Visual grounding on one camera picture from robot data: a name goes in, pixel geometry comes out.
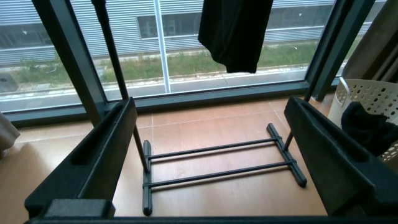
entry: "glass pane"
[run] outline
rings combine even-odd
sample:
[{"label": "glass pane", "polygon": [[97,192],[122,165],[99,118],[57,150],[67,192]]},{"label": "glass pane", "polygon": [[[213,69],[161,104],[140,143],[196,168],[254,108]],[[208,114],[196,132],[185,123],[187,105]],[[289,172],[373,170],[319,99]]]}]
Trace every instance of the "glass pane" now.
[{"label": "glass pane", "polygon": [[384,6],[385,3],[386,3],[386,0],[376,1],[373,4],[372,9],[370,10],[368,16],[365,19],[365,22],[363,23],[361,29],[359,30],[357,36],[355,37],[355,40],[354,40],[353,44],[349,48],[344,62],[341,64],[341,67],[340,67],[340,69],[338,70],[338,72],[336,74],[337,77],[340,77],[341,74],[343,73],[343,69],[344,69],[348,59],[351,57],[351,55],[355,51],[355,49],[358,46],[359,42],[361,41],[363,35],[368,31],[368,29],[369,29],[370,25],[372,24],[374,18],[376,18],[376,16],[379,14],[381,8]]},{"label": "glass pane", "polygon": [[32,2],[0,1],[0,111],[80,103]]},{"label": "glass pane", "polygon": [[[199,43],[203,1],[160,0],[172,92],[303,80],[333,2],[275,0],[257,73],[248,74],[226,73]],[[140,29],[142,36],[156,36],[141,24]]]},{"label": "glass pane", "polygon": [[[91,1],[71,0],[108,100],[121,99],[108,48]],[[165,93],[154,2],[107,1],[106,8],[130,96]]]}]

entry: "white pole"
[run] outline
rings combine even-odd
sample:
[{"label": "white pole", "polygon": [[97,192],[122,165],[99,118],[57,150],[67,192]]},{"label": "white pole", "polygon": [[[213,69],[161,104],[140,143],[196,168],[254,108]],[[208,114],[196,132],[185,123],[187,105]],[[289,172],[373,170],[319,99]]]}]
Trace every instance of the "white pole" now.
[{"label": "white pole", "polygon": [[162,59],[164,88],[166,90],[166,93],[170,93],[169,68],[167,66],[167,54],[166,54],[166,46],[164,44],[162,13],[160,11],[160,2],[159,2],[159,0],[154,0],[154,4],[155,4],[155,17],[156,17],[157,36],[158,36],[158,39],[159,39],[160,58]]}]

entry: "grass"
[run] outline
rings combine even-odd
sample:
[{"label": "grass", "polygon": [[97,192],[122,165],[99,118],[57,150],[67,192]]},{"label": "grass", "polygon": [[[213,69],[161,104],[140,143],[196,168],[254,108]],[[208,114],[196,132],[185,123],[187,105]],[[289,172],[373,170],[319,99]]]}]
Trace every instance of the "grass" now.
[{"label": "grass", "polygon": [[[354,41],[346,58],[352,55],[359,41],[360,39]],[[308,64],[311,62],[316,47],[317,42],[265,45],[261,50],[257,67]],[[170,76],[225,71],[224,65],[214,62],[208,51],[196,54],[179,53],[168,56],[167,61]],[[106,66],[106,70],[101,76],[103,83],[116,81],[110,60],[100,61],[98,65]],[[139,56],[138,59],[121,60],[121,67],[125,80],[163,76],[160,57]],[[58,55],[55,60],[50,62],[22,60],[21,69],[12,71],[11,75],[18,83],[51,83],[52,85],[71,83]]]}]

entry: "tile floor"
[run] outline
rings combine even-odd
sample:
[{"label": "tile floor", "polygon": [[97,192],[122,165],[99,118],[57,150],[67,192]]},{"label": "tile floor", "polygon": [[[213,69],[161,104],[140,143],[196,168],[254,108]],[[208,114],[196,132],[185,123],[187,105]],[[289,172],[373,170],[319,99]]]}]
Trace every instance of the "tile floor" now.
[{"label": "tile floor", "polygon": [[[333,95],[328,95],[322,103],[311,103],[327,115],[332,100]],[[153,154],[268,138],[268,123],[285,139],[289,131],[283,114],[286,101],[278,98],[145,114],[139,116],[137,125],[141,140],[151,142]],[[15,146],[0,162],[2,223],[28,219],[24,199],[92,128],[89,122],[80,122],[21,130]],[[290,151],[308,179],[305,189],[285,168],[237,175],[239,179],[181,184],[156,190],[153,216],[325,215],[294,141]],[[153,181],[283,161],[272,144],[188,158],[156,162]],[[116,216],[142,216],[142,167],[135,144],[130,144],[113,203]]]}]

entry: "white plastic basket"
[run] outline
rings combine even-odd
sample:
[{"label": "white plastic basket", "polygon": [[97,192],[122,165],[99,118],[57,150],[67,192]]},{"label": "white plastic basket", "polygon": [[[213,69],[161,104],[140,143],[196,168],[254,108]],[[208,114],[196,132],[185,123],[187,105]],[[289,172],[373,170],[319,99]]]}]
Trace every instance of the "white plastic basket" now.
[{"label": "white plastic basket", "polygon": [[[398,84],[374,80],[340,78],[328,118],[341,128],[341,116],[352,101],[360,102],[370,114],[383,114],[398,124]],[[398,161],[398,141],[380,156],[382,161]]]}]

